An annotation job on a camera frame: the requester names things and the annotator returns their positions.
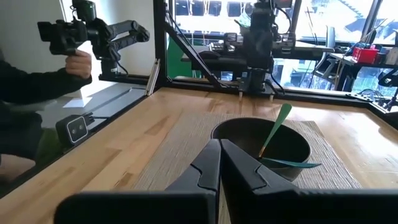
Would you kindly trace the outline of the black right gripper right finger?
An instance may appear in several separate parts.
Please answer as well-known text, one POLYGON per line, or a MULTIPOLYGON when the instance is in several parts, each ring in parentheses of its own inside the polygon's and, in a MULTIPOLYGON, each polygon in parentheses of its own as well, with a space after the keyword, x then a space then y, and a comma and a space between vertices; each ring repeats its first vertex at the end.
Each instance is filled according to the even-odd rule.
POLYGON ((229 140, 221 145, 232 223, 397 224, 396 190, 303 189, 229 140))

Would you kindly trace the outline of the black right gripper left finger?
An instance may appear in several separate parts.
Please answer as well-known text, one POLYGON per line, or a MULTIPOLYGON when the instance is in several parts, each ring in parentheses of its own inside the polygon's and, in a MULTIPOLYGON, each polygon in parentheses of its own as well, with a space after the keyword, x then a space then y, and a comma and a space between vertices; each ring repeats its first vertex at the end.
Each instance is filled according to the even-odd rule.
POLYGON ((164 190, 80 192, 62 200, 55 223, 215 224, 218 222, 221 144, 210 140, 164 190))

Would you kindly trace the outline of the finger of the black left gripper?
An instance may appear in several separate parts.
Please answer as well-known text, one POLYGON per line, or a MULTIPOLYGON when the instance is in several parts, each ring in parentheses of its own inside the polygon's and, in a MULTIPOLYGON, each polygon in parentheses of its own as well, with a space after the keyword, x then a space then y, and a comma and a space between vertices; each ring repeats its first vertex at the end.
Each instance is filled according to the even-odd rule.
POLYGON ((272 47, 273 42, 271 40, 263 40, 261 42, 259 54, 261 55, 263 67, 270 67, 272 60, 272 47))
POLYGON ((251 40, 246 40, 246 62, 249 67, 257 67, 256 45, 251 40))

